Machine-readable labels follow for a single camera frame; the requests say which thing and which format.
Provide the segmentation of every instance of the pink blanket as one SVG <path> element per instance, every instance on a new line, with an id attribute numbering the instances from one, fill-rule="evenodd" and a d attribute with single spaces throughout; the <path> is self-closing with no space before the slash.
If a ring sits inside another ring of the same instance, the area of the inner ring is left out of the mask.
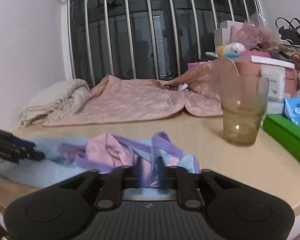
<path id="1" fill-rule="evenodd" d="M 231 60 L 221 58 L 195 66 L 171 81 L 121 80 L 108 75 L 91 90 L 92 99 L 79 113 L 61 119 L 48 118 L 43 125 L 155 120 L 171 116 L 184 107 L 195 116 L 220 116 L 217 76 L 221 71 L 237 73 Z M 182 91 L 165 87 L 184 83 L 188 89 Z"/>

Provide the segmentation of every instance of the wet wipes package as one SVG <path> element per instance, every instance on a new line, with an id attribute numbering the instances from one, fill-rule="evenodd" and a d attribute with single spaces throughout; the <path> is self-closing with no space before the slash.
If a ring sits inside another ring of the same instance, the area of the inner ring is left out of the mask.
<path id="1" fill-rule="evenodd" d="M 300 97 L 286 98 L 284 116 L 300 127 Z"/>

